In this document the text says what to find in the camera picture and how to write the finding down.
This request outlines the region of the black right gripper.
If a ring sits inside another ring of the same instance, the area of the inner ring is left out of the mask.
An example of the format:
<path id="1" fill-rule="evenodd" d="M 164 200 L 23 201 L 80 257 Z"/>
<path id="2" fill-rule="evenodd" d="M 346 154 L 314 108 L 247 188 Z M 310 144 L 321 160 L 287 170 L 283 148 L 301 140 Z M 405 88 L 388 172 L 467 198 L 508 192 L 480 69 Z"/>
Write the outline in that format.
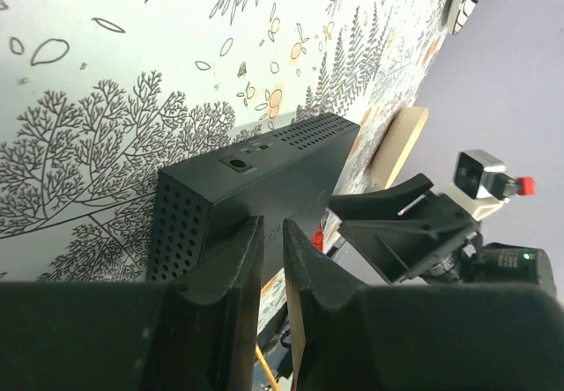
<path id="1" fill-rule="evenodd" d="M 334 195 L 329 209 L 342 221 L 339 233 L 386 284 L 420 277 L 428 284 L 526 283 L 555 295 L 553 267 L 545 250 L 483 242 L 481 227 L 439 260 L 439 217 L 395 220 L 434 184 L 423 173 L 394 187 Z"/>

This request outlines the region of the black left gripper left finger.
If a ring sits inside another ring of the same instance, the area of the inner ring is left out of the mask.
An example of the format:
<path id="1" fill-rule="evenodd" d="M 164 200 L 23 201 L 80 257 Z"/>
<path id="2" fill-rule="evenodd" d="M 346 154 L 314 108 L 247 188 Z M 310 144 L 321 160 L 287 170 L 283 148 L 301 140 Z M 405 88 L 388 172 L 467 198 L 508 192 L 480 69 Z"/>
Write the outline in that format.
<path id="1" fill-rule="evenodd" d="M 170 282 L 6 282 L 4 390 L 249 390 L 264 226 Z"/>

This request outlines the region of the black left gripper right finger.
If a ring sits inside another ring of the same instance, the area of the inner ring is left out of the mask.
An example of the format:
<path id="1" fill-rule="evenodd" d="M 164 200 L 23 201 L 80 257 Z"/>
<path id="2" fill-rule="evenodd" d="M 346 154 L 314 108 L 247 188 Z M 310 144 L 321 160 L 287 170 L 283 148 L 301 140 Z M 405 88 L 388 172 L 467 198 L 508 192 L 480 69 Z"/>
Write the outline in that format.
<path id="1" fill-rule="evenodd" d="M 563 309 L 537 286 L 373 286 L 289 219 L 283 256 L 299 390 L 563 387 Z"/>

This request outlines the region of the black network switch box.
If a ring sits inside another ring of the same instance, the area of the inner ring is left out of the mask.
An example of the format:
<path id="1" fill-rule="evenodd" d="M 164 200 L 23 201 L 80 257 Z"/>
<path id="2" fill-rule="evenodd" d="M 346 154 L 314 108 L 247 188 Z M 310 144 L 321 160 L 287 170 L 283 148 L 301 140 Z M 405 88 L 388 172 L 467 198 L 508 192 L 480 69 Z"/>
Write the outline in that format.
<path id="1" fill-rule="evenodd" d="M 146 278 L 169 281 L 212 255 L 250 217 L 264 221 L 262 281 L 282 268 L 282 224 L 321 224 L 359 133 L 325 113 L 162 168 Z"/>

